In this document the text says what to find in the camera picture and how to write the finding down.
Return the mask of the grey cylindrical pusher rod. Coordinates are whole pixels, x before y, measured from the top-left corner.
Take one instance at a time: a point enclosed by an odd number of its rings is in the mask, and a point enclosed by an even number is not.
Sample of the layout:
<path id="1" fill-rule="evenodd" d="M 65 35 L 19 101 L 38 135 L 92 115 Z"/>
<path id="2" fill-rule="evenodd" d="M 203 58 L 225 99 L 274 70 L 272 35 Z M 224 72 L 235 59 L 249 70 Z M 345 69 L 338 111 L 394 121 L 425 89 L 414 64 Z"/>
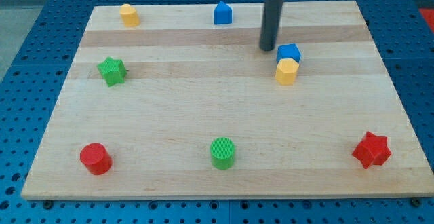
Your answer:
<path id="1" fill-rule="evenodd" d="M 265 0 L 262 11 L 259 47 L 263 51 L 275 48 L 284 0 Z"/>

